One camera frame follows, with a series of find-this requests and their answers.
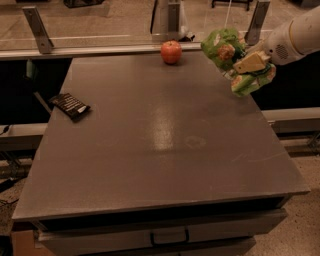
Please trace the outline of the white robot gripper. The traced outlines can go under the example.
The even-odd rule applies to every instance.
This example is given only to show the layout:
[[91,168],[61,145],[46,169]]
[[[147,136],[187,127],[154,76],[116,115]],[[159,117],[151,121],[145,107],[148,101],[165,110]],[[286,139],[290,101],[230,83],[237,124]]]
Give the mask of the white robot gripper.
[[292,41],[291,25],[291,22],[284,23],[264,40],[263,50],[269,56],[264,51],[252,52],[237,61],[233,68],[239,74],[244,74],[263,70],[269,60],[275,65],[286,65],[302,59],[304,55],[296,49]]

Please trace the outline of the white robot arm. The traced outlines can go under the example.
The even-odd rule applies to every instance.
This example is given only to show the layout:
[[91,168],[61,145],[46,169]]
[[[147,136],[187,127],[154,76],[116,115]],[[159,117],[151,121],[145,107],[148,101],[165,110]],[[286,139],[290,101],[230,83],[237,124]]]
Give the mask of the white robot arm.
[[233,68],[239,73],[260,71],[268,63],[286,65],[320,50],[320,6],[275,28],[246,51]]

